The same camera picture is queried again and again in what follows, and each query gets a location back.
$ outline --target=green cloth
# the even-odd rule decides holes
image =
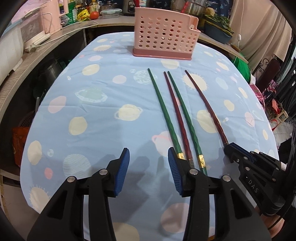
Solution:
[[[239,59],[238,57],[235,57],[234,60],[231,61],[234,66],[238,69],[238,71],[242,74],[244,79],[247,81],[248,84],[250,84],[251,81],[251,69],[248,66],[247,63]]]

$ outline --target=blue tablecloth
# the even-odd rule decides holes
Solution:
[[[185,70],[208,99],[229,143],[278,158],[275,139],[252,89],[218,51],[197,44],[192,61],[176,61],[134,57],[132,49],[133,32],[99,36],[59,75],[30,128],[21,165],[22,191],[40,213],[68,176],[89,177],[127,147],[131,159],[123,190],[109,199],[117,241],[182,240],[189,199],[181,198],[173,183],[167,160],[172,143],[147,68],[182,143],[163,72],[174,77],[209,176],[228,174],[246,192],[238,181],[238,166],[225,157],[220,136]],[[89,239],[87,215],[85,210]],[[212,235],[213,197],[210,217]]]

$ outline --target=metal pin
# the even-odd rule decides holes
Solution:
[[[222,179],[223,179],[224,181],[226,181],[226,182],[229,182],[229,181],[231,180],[231,177],[228,176],[228,175],[224,175],[224,176],[222,177]]]
[[[67,182],[72,183],[75,181],[75,177],[71,176],[67,178]]]
[[[192,169],[189,170],[189,173],[192,174],[192,175],[196,175],[198,173],[198,170],[192,168]]]
[[[106,175],[107,173],[108,173],[107,169],[102,169],[102,170],[99,171],[100,175]]]

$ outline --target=pink plastic utensil holder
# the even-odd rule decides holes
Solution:
[[[169,10],[136,7],[133,55],[191,60],[198,18]]]

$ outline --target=tomato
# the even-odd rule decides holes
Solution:
[[[90,19],[98,19],[99,18],[99,13],[96,12],[96,11],[93,11],[93,12],[91,12],[89,18]]]

